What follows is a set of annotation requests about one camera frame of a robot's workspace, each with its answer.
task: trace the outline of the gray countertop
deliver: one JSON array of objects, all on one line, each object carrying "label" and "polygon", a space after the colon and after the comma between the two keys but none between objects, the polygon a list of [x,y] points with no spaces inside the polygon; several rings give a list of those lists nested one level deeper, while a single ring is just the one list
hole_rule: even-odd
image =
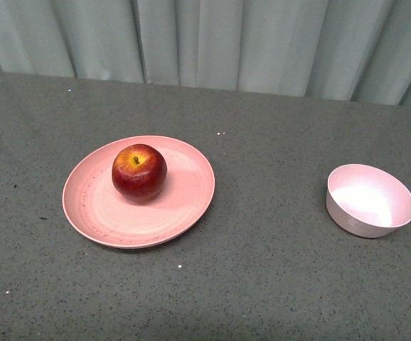
[{"label": "gray countertop", "polygon": [[[105,247],[63,186],[138,135],[199,149],[215,195],[170,242]],[[345,163],[411,191],[411,107],[0,73],[0,340],[411,340],[411,223],[338,227],[326,181]]]}]

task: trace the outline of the pink bowl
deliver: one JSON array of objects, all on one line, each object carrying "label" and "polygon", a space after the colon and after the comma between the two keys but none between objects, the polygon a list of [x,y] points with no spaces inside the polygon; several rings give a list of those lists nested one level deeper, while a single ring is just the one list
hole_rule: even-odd
[{"label": "pink bowl", "polygon": [[365,238],[384,236],[411,221],[411,192],[391,174],[366,165],[332,171],[326,206],[338,225]]}]

